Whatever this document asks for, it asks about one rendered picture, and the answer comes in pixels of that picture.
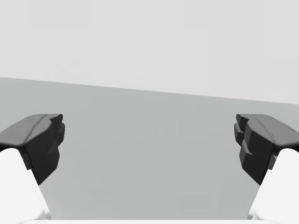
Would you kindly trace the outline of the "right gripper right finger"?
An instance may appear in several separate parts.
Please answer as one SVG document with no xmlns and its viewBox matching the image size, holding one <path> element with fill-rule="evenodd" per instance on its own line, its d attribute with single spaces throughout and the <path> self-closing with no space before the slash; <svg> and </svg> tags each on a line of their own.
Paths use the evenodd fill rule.
<svg viewBox="0 0 299 224">
<path fill-rule="evenodd" d="M 299 221 L 299 131 L 265 114 L 237 114 L 242 169 L 260 186 L 248 219 Z"/>
</svg>

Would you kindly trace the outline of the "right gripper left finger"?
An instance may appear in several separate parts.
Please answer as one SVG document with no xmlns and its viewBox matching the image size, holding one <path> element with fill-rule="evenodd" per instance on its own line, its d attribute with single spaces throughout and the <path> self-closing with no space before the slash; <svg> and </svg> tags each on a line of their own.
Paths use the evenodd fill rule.
<svg viewBox="0 0 299 224">
<path fill-rule="evenodd" d="M 0 132 L 0 221 L 52 219 L 40 185 L 56 170 L 62 114 L 34 114 Z"/>
</svg>

